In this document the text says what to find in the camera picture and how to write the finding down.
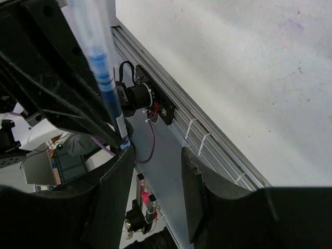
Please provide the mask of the aluminium rail frame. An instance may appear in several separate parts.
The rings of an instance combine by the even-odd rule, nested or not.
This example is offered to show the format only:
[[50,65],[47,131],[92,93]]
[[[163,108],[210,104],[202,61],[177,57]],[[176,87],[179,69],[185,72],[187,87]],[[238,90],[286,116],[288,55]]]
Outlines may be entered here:
[[199,159],[243,188],[271,185],[124,25],[113,27],[112,34],[121,57],[141,65],[174,103],[173,126]]

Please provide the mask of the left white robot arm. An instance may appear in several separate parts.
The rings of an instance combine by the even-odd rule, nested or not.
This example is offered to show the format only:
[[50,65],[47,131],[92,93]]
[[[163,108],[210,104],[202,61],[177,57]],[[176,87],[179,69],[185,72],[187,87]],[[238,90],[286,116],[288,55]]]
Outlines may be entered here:
[[120,136],[58,1],[1,2],[1,111],[15,147],[32,151],[63,131],[120,149]]

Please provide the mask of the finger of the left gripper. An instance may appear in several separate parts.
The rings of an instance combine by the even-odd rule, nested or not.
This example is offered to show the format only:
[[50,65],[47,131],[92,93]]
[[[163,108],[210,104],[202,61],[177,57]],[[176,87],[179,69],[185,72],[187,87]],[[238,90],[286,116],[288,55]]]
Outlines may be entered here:
[[1,3],[1,85],[29,114],[119,145],[97,83],[56,1]]

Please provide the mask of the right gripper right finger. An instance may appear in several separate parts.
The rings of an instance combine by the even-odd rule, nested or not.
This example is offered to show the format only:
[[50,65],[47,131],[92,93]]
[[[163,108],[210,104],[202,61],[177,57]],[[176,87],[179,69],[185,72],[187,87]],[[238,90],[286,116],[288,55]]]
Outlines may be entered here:
[[331,248],[331,188],[244,189],[181,152],[189,242],[195,248]]

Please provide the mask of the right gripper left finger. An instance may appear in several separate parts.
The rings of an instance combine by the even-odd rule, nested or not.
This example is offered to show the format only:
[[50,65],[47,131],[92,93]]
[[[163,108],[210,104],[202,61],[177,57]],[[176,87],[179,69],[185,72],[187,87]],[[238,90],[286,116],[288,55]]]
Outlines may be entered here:
[[53,190],[1,186],[1,248],[118,248],[135,150]]

